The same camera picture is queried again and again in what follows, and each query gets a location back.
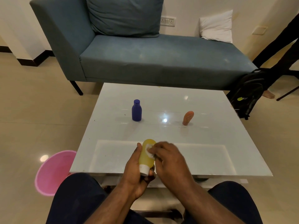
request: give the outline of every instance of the left hand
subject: left hand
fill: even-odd
[[[142,151],[142,145],[137,143],[137,148],[133,152],[131,158],[126,164],[123,177],[120,184],[128,187],[132,193],[133,200],[138,199],[144,193],[148,184],[155,179],[155,166],[150,169],[148,177],[140,175],[139,171],[139,157]]]

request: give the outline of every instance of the blue sofa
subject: blue sofa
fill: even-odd
[[[86,0],[32,0],[30,5],[66,78],[230,90],[256,66],[233,44],[199,37],[95,35]]]

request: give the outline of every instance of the white pillow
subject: white pillow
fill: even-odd
[[[231,34],[231,17],[233,11],[228,11],[211,17],[199,19],[200,35],[204,39],[233,43]]]

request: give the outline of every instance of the yellow bottle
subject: yellow bottle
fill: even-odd
[[[139,157],[139,170],[140,175],[148,176],[150,169],[154,165],[155,158],[154,155],[148,152],[148,149],[151,148],[156,142],[152,139],[146,139],[142,144],[142,151]]]

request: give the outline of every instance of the pink basket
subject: pink basket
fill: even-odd
[[[35,177],[35,188],[44,196],[54,196],[60,184],[70,175],[76,151],[65,150],[48,158]]]

